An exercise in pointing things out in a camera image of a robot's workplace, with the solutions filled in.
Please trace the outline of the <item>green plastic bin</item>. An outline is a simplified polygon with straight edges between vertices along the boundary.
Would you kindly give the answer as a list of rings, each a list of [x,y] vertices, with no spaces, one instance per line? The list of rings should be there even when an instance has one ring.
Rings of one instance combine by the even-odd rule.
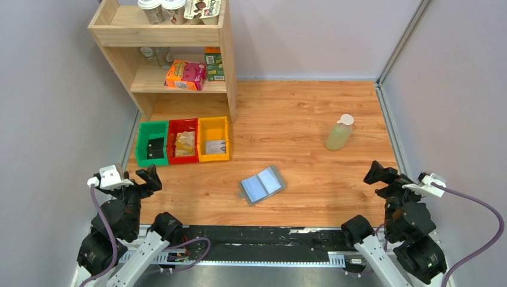
[[[139,167],[169,165],[167,141],[169,134],[168,121],[140,123],[135,156]]]

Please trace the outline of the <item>green carton box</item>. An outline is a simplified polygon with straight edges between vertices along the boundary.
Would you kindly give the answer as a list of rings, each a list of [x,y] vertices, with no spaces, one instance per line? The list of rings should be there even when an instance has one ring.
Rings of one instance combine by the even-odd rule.
[[[225,81],[221,50],[219,47],[205,47],[206,77],[210,82]]]

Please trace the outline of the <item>white lid paper cup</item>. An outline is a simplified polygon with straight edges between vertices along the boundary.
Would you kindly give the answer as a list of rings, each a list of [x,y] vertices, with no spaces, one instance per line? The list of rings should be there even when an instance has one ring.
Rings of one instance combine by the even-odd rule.
[[[138,7],[143,10],[151,25],[164,22],[161,0],[138,0]]]

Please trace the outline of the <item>clear glass jar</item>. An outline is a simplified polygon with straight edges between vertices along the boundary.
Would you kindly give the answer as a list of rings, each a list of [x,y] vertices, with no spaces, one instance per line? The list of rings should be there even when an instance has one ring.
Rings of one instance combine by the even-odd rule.
[[[170,47],[154,47],[155,58],[160,68],[169,70],[174,62]]]

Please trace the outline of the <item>silver card in yellow bin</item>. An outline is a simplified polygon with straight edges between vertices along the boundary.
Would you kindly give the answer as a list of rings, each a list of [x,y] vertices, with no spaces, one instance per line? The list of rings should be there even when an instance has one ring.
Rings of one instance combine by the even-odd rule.
[[[227,153],[227,141],[224,139],[221,140],[212,140],[206,141],[205,143],[205,154],[206,155],[218,155],[218,154],[226,154]]]

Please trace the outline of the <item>chocolate pudding pack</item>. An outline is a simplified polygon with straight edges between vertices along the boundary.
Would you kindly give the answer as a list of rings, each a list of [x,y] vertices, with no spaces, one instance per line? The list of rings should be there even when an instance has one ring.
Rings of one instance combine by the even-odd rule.
[[[217,25],[220,14],[221,0],[192,0],[185,5],[185,19],[192,25],[204,23],[205,25]]]

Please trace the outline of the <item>aluminium frame rail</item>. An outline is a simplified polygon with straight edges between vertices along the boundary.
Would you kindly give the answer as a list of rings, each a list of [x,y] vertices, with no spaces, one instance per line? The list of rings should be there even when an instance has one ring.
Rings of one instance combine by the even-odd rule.
[[[358,251],[385,286],[446,286],[447,263],[440,246],[415,228],[387,233],[397,262],[384,250],[368,221],[356,216],[339,230],[293,230],[282,227],[183,225],[168,213],[158,216],[143,242],[123,267],[115,267],[127,248],[119,235],[92,230],[78,254],[75,286],[133,286],[163,251],[189,253],[189,266],[210,256],[213,261],[286,264],[321,262],[331,251]]]

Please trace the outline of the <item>black card in green bin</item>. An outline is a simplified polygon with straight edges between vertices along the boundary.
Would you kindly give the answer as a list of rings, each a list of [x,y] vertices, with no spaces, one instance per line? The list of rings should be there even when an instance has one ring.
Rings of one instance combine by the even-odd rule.
[[[150,139],[147,144],[147,159],[165,158],[164,137]]]

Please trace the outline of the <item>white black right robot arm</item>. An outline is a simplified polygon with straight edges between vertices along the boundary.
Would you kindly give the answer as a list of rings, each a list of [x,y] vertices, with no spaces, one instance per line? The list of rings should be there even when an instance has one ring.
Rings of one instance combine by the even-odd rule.
[[[417,181],[383,167],[374,160],[364,183],[385,184],[376,195],[385,200],[384,241],[393,244],[394,263],[388,256],[369,221],[356,215],[341,225],[341,242],[358,251],[384,286],[442,286],[447,272],[445,255],[431,237],[436,230],[423,197],[441,198],[445,181],[431,172],[422,172]]]

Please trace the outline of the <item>green liquid bottle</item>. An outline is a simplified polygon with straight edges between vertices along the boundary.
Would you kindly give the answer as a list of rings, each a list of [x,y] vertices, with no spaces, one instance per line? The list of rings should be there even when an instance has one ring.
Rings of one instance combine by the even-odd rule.
[[[325,148],[330,151],[342,149],[352,134],[354,118],[350,114],[343,114],[330,131],[325,142]]]

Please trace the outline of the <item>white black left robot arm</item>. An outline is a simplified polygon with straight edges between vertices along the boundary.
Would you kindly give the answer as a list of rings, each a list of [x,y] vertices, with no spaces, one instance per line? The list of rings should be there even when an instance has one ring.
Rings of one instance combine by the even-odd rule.
[[[181,244],[182,223],[168,212],[142,228],[142,200],[162,189],[156,165],[130,178],[121,166],[102,167],[87,181],[97,215],[81,242],[72,286],[133,286],[166,248]]]

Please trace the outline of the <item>gold card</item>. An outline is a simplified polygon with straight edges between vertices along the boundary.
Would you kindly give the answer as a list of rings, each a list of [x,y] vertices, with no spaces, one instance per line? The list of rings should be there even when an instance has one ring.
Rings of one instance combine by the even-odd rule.
[[[176,135],[175,149],[192,153],[195,148],[195,131],[185,131]]]
[[[184,149],[176,149],[174,157],[193,157],[195,156],[195,151],[188,152]]]

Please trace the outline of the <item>orange pink snack box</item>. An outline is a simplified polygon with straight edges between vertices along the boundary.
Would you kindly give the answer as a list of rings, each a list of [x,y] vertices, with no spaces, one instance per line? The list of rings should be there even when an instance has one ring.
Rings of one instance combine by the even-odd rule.
[[[175,60],[166,74],[166,85],[191,91],[201,91],[206,81],[206,64]]]

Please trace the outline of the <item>yellow plastic bin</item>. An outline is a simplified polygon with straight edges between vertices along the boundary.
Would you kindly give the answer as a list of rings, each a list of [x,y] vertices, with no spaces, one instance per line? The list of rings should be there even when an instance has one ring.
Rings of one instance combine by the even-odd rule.
[[[221,140],[227,141],[227,153],[218,155],[206,155],[206,141]],[[197,154],[199,161],[228,161],[230,159],[230,139],[228,117],[200,117],[198,118]]]

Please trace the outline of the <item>wooden shelf unit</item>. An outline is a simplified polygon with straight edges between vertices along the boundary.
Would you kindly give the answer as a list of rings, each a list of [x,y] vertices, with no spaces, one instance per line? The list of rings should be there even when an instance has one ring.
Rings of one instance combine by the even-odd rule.
[[[164,22],[152,25],[136,5],[102,1],[88,30],[110,67],[128,92],[141,115],[150,120],[157,97],[193,90],[166,83],[166,71],[173,60],[205,64],[208,47],[221,53],[225,79],[203,83],[200,94],[225,94],[230,119],[237,117],[237,74],[234,59],[230,3],[222,1],[217,23],[201,20],[176,25],[163,14]]]

